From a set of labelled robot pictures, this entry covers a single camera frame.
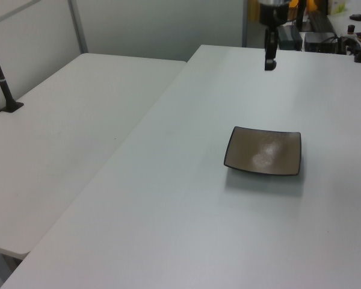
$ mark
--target pole base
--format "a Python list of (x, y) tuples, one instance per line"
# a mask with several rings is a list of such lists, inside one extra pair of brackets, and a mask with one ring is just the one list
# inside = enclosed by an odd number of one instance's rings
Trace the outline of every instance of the pole base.
[(15, 103), (16, 103), (16, 105), (14, 105), (13, 107), (10, 107), (10, 108), (4, 107), (4, 108), (1, 109), (1, 111), (5, 111), (6, 113), (12, 113), (12, 112), (18, 110), (20, 107), (22, 107), (24, 105), (21, 102), (15, 102)]

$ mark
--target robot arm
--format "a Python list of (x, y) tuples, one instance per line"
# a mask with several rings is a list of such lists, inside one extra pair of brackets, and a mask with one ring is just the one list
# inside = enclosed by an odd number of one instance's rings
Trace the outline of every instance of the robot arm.
[(267, 26), (265, 32), (265, 70), (273, 70), (278, 47), (277, 27), (288, 21), (290, 0), (259, 0), (259, 21)]

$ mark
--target tabletop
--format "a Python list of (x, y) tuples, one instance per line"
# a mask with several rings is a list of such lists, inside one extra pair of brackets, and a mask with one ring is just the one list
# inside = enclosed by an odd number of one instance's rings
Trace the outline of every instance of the tabletop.
[(352, 14), (361, 14), (361, 0), (348, 0), (344, 12), (328, 15), (338, 36), (347, 33), (348, 25), (355, 26), (354, 32), (361, 32), (361, 21), (351, 20), (349, 16)]
[(184, 65), (83, 54), (0, 113), (0, 253), (25, 257)]
[[(298, 131), (298, 176), (223, 165), (234, 126)], [(361, 64), (201, 46), (4, 284), (361, 288)]]

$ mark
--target square plate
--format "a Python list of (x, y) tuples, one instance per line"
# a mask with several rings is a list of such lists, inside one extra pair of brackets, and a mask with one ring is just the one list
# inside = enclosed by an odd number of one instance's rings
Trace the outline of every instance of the square plate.
[(301, 134), (236, 126), (224, 165), (245, 172), (296, 176), (301, 166)]

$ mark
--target black box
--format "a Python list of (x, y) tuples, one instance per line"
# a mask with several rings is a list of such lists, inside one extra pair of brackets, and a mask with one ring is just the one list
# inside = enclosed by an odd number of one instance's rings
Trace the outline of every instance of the black box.
[(337, 38), (334, 33), (307, 32), (304, 47), (307, 52), (336, 53)]

